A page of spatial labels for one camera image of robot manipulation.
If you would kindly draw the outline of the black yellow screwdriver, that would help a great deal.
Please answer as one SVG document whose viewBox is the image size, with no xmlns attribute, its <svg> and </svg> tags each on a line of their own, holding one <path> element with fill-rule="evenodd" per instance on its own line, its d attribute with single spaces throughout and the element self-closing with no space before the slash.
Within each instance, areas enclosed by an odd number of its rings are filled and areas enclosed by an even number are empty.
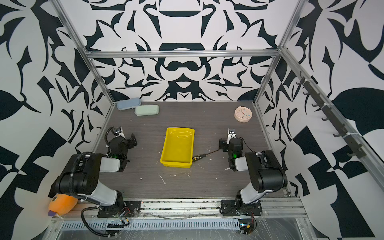
<svg viewBox="0 0 384 240">
<path fill-rule="evenodd" d="M 205 157 L 208 156 L 208 155 L 211 155 L 211 154 L 213 154 L 213 153 L 215 153 L 215 152 L 218 152 L 219 150 L 220 150 L 220 149 L 215 150 L 215 151 L 210 152 L 210 153 L 207 153 L 207 154 L 196 155 L 196 156 L 194 156 L 194 157 L 192 158 L 192 160 L 193 160 L 193 162 L 199 161 L 199 160 L 205 158 Z"/>
</svg>

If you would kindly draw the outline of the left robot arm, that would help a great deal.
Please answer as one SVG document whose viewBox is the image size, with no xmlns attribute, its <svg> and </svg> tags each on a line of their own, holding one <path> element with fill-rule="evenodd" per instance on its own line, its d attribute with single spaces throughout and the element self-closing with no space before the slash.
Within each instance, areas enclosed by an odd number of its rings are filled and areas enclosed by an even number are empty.
<svg viewBox="0 0 384 240">
<path fill-rule="evenodd" d="M 129 162 L 128 150 L 137 145 L 134 134 L 129 139 L 118 135 L 107 141 L 106 155 L 93 152 L 72 155 L 53 183 L 53 190 L 57 194 L 68 195 L 100 207 L 99 218 L 129 216 L 132 210 L 124 202 L 122 193 L 104 185 L 100 181 L 100 173 L 123 172 Z"/>
</svg>

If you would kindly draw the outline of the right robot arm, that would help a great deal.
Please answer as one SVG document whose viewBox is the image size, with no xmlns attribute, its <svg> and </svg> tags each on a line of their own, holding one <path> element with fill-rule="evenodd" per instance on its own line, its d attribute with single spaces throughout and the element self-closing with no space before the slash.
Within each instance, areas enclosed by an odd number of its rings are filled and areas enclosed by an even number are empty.
<svg viewBox="0 0 384 240">
<path fill-rule="evenodd" d="M 243 153 L 244 140 L 231 138 L 219 140 L 219 149 L 228 153 L 229 168 L 234 172 L 248 172 L 250 182 L 239 190 L 234 200 L 222 200 L 223 216 L 261 216 L 260 199 L 288 184 L 282 166 L 271 150 Z"/>
</svg>

